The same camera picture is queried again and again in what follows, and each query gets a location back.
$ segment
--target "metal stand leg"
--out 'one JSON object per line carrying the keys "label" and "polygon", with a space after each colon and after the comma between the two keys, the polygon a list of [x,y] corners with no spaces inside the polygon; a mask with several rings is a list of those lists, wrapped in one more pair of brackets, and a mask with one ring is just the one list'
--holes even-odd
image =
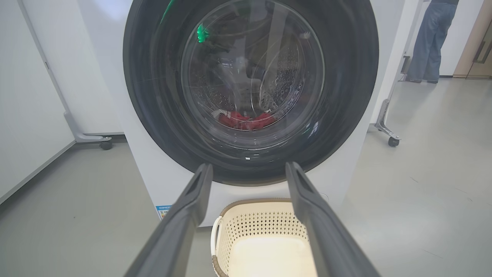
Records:
{"label": "metal stand leg", "polygon": [[73,118],[72,114],[70,112],[64,112],[63,115],[65,116],[65,120],[68,123],[68,126],[70,127],[70,130],[72,131],[73,136],[75,137],[76,142],[103,142],[103,141],[110,141],[111,137],[102,137],[102,136],[86,136],[84,135],[80,129],[77,123],[75,122],[75,119]]}
{"label": "metal stand leg", "polygon": [[390,136],[390,139],[388,141],[388,144],[390,146],[397,146],[400,143],[400,137],[397,136],[395,133],[391,132],[388,127],[386,127],[385,124],[385,119],[386,119],[386,113],[388,112],[388,105],[390,104],[389,99],[385,99],[383,101],[383,104],[381,105],[381,110],[379,111],[379,116],[377,117],[376,124],[374,125],[378,130],[384,132],[385,134]]}

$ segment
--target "washing machine door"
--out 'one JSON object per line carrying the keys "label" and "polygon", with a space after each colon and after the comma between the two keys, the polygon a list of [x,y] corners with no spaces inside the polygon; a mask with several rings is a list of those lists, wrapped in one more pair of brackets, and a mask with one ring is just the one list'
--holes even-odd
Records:
{"label": "washing machine door", "polygon": [[162,150],[214,180],[263,185],[310,170],[350,136],[378,63],[369,0],[135,0],[123,64]]}

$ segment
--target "person's leg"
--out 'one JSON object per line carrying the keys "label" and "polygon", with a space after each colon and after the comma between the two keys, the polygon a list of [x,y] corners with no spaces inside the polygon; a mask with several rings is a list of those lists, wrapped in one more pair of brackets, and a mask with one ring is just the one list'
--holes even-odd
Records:
{"label": "person's leg", "polygon": [[412,62],[407,72],[407,81],[422,81],[427,66],[427,59],[431,50],[432,42],[438,28],[439,3],[431,3],[424,14],[419,34],[413,49]]}
{"label": "person's leg", "polygon": [[441,48],[444,40],[448,35],[448,29],[456,12],[456,6],[448,4],[445,13],[439,22],[439,27],[434,36],[434,41],[429,51],[429,59],[427,60],[426,71],[423,76],[424,80],[429,83],[437,83],[439,80],[439,67],[441,66]]}

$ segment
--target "partition stand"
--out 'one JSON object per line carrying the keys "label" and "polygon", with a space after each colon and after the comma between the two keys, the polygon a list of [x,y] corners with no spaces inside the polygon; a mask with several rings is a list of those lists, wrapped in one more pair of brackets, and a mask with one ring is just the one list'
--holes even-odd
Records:
{"label": "partition stand", "polygon": [[113,147],[113,143],[111,142],[111,137],[102,137],[102,136],[87,136],[82,133],[80,130],[79,126],[75,122],[75,119],[72,116],[72,113],[70,112],[70,108],[68,107],[65,98],[63,97],[62,91],[60,90],[60,87],[58,86],[58,82],[55,79],[55,76],[53,75],[53,72],[50,69],[50,66],[48,65],[48,60],[46,59],[46,56],[44,55],[43,48],[41,47],[41,44],[39,43],[39,39],[37,38],[36,32],[34,31],[34,27],[32,26],[31,19],[29,18],[29,15],[27,13],[26,7],[24,6],[24,2],[22,0],[17,0],[19,7],[22,11],[22,15],[24,16],[24,20],[26,21],[29,32],[31,33],[32,39],[34,40],[34,43],[36,44],[36,48],[39,51],[39,54],[41,56],[41,59],[44,62],[44,66],[46,67],[46,71],[48,72],[51,81],[53,83],[53,86],[55,87],[55,90],[58,93],[58,97],[60,98],[60,101],[63,105],[63,108],[65,109],[65,112],[63,113],[65,120],[72,131],[72,134],[75,138],[75,141],[77,143],[84,143],[84,142],[101,142],[99,144],[99,147],[101,147],[103,150],[109,150]]}
{"label": "partition stand", "polygon": [[383,104],[381,105],[381,110],[379,111],[379,116],[377,117],[376,124],[374,127],[376,127],[378,130],[384,132],[385,134],[390,136],[390,139],[388,140],[388,144],[390,146],[397,146],[400,143],[400,137],[397,136],[395,133],[391,132],[388,127],[386,127],[385,120],[386,120],[386,114],[388,112],[388,106],[390,104],[389,99],[385,99],[383,101]]}

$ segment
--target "basket handle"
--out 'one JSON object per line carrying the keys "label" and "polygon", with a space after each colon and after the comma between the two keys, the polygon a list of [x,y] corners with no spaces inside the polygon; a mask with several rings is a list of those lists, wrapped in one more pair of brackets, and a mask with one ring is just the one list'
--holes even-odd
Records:
{"label": "basket handle", "polygon": [[219,216],[215,222],[214,225],[212,226],[212,235],[210,236],[210,254],[212,256],[215,256],[215,251],[216,251],[216,234],[217,234],[217,228],[219,227],[219,224],[222,222],[222,216]]}

